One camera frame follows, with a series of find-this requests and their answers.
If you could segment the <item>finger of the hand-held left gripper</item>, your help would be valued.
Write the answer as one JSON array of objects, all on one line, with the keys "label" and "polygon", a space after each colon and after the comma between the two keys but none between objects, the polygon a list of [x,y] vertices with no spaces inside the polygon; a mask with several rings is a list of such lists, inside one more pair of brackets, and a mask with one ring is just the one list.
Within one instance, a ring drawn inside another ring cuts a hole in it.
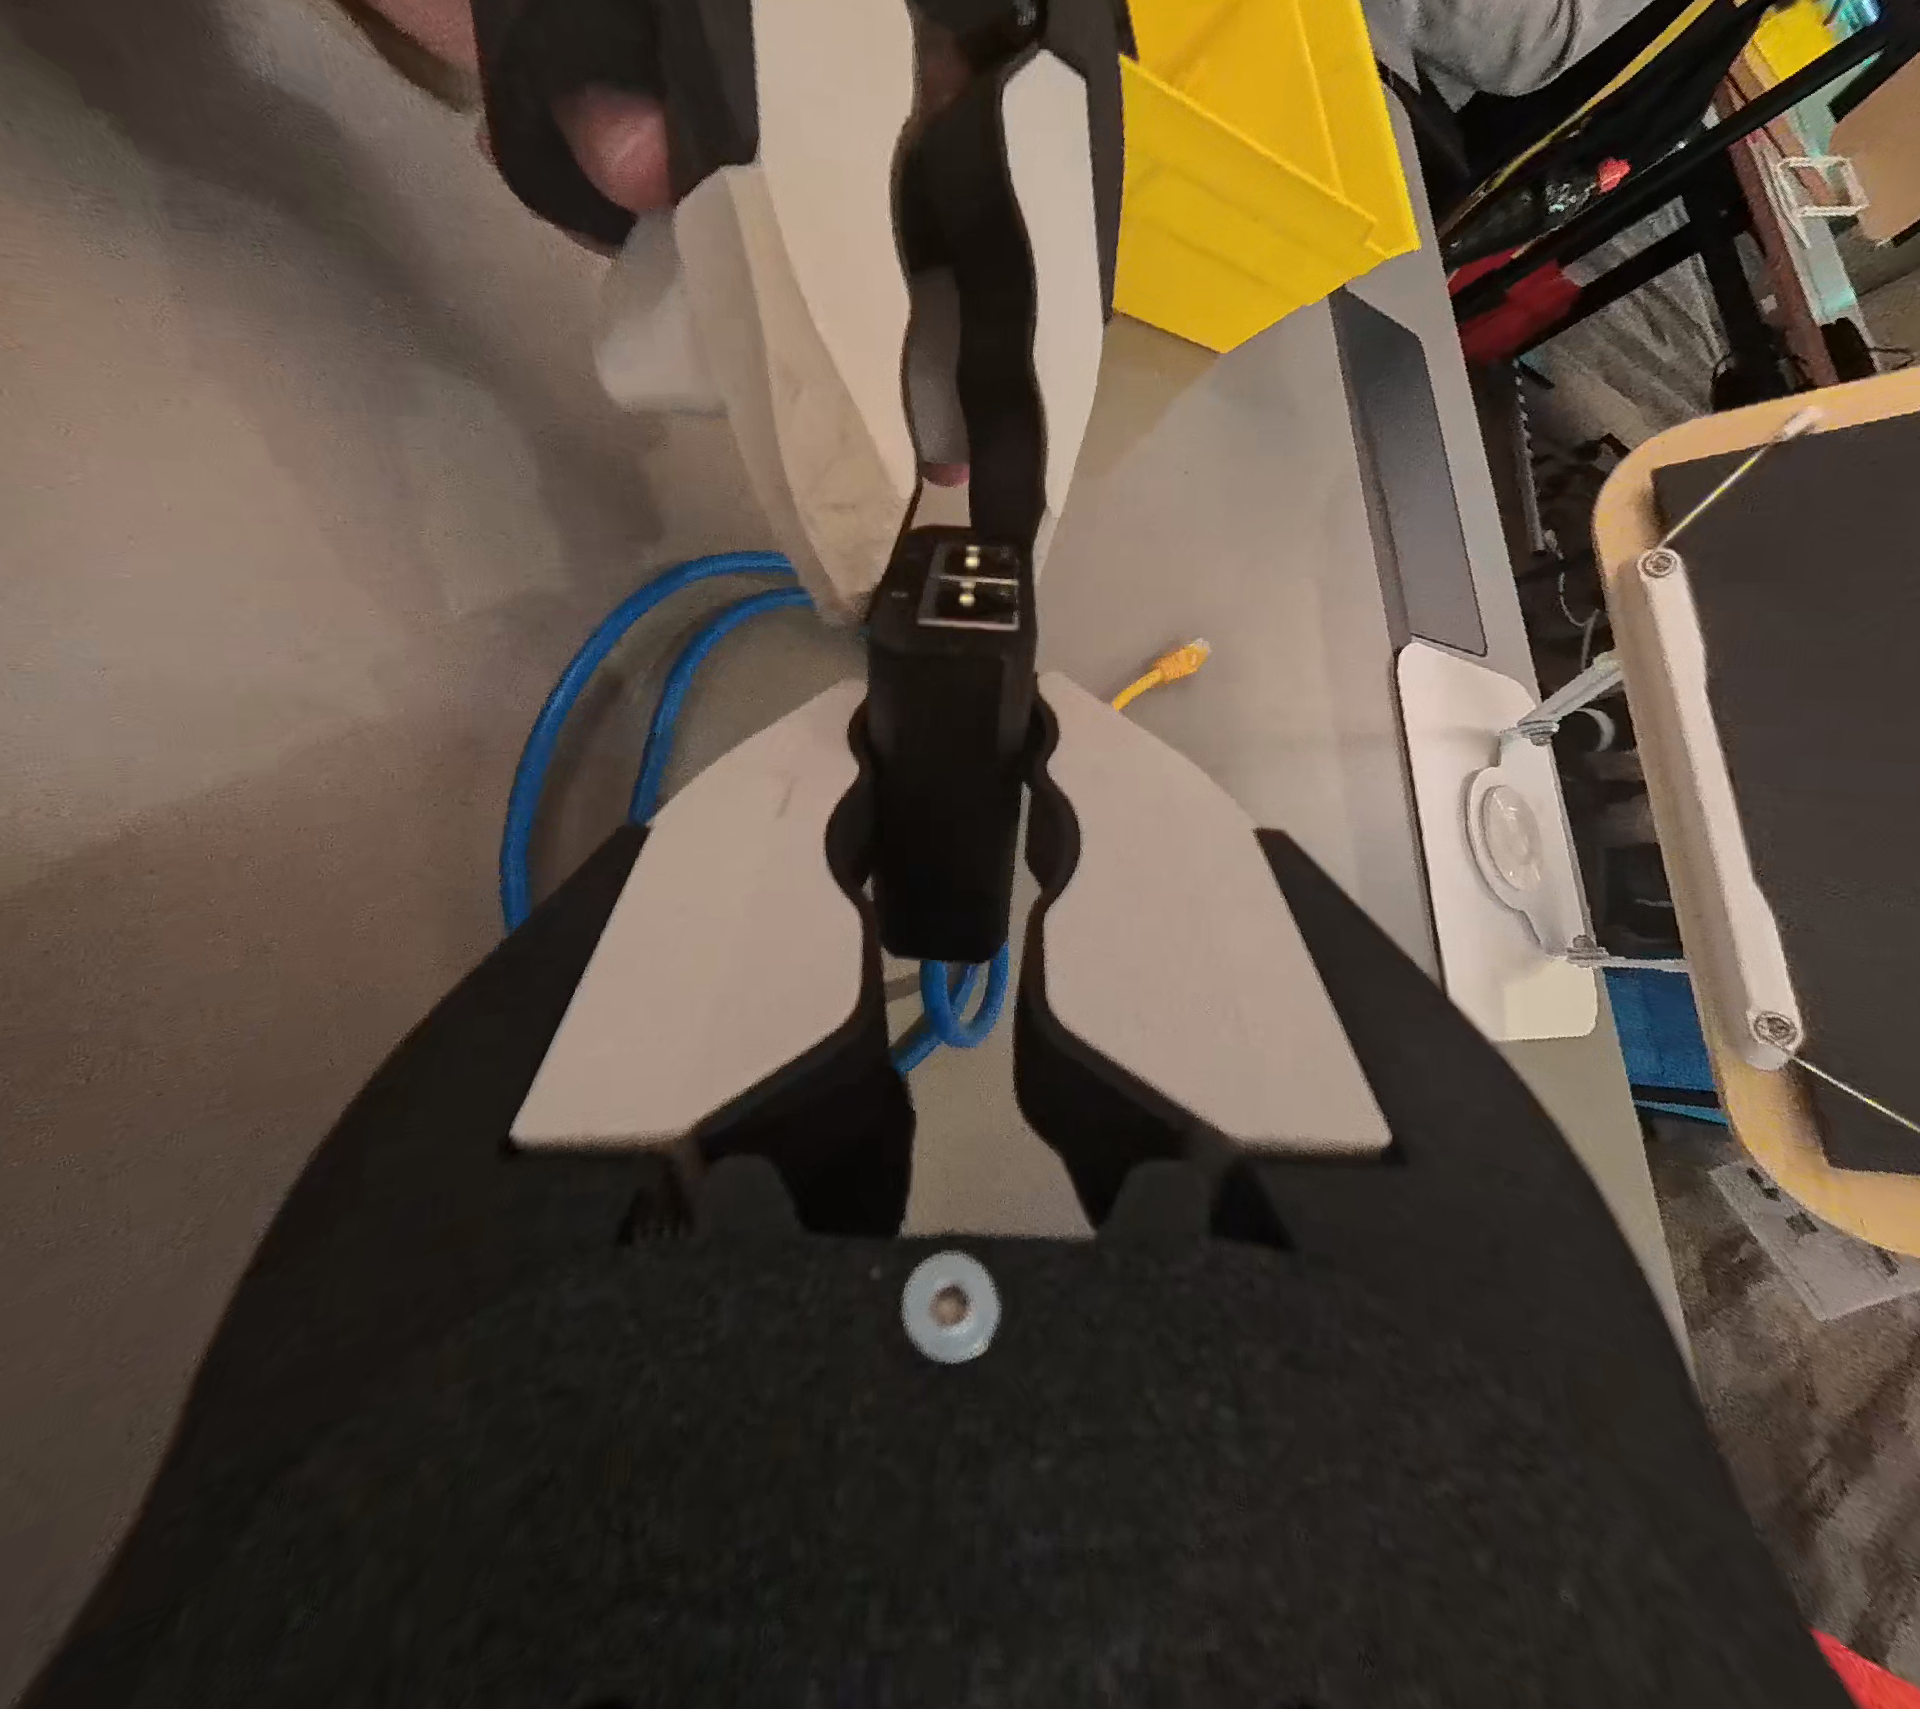
[{"label": "finger of the hand-held left gripper", "polygon": [[1044,545],[1108,324],[1088,82],[1021,60],[924,122],[901,169],[901,248],[917,455],[967,467],[979,535]]},{"label": "finger of the hand-held left gripper", "polygon": [[896,152],[907,0],[751,0],[758,142],[676,210],[691,317],[781,550],[863,612],[915,504]]}]

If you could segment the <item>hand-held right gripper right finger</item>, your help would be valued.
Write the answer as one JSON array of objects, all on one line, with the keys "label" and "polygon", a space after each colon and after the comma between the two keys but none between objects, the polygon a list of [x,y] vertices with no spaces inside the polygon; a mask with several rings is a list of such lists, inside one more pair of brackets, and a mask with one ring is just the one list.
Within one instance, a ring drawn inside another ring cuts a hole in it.
[{"label": "hand-held right gripper right finger", "polygon": [[1255,819],[1062,672],[1036,705],[1018,1109],[1087,1221],[1151,1164],[1380,1163],[1391,1122]]}]

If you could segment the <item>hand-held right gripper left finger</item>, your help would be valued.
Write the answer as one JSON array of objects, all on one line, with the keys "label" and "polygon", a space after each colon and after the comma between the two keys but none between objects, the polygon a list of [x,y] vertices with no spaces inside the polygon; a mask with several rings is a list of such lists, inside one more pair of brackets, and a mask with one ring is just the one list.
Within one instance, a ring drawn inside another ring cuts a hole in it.
[{"label": "hand-held right gripper left finger", "polygon": [[901,1235],[917,1119],[867,896],[863,698],[805,701],[642,830],[516,1153],[638,1163],[703,1230]]}]

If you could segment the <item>black ethernet adapter box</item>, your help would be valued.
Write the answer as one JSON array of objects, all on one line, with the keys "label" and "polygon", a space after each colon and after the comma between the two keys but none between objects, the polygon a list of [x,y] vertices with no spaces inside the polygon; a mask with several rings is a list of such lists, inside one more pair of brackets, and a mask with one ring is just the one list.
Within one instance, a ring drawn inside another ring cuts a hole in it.
[{"label": "black ethernet adapter box", "polygon": [[963,526],[901,541],[868,612],[861,736],[880,943],[987,965],[1012,916],[1038,703],[1032,561]]}]

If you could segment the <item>white stand base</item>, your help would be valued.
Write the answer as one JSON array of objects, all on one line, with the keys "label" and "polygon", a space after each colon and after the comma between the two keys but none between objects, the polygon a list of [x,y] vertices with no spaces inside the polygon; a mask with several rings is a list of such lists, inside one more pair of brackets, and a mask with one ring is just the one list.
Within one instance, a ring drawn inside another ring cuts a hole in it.
[{"label": "white stand base", "polygon": [[1497,1043],[1593,1033],[1599,946],[1556,759],[1521,730],[1529,690],[1426,640],[1400,651],[1397,681],[1453,1002]]}]

